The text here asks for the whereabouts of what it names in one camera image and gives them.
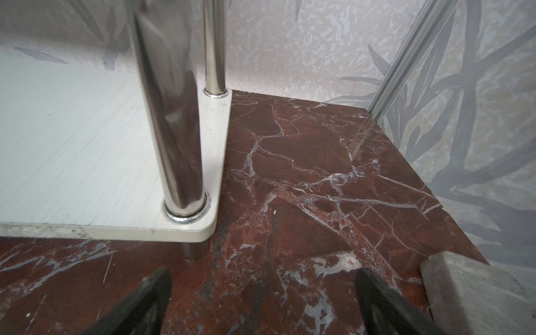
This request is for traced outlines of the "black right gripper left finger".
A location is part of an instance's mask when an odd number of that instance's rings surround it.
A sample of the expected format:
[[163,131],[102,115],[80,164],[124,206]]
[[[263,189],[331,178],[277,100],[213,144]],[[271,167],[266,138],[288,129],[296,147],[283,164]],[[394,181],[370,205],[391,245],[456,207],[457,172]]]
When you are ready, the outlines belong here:
[[84,334],[160,334],[170,302],[170,270],[159,268]]

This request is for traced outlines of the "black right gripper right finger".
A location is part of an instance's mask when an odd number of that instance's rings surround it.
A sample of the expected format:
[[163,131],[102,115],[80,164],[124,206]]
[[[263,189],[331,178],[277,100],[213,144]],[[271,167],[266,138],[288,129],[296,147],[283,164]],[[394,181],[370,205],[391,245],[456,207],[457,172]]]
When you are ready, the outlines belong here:
[[368,334],[445,333],[368,268],[358,270],[355,291]]

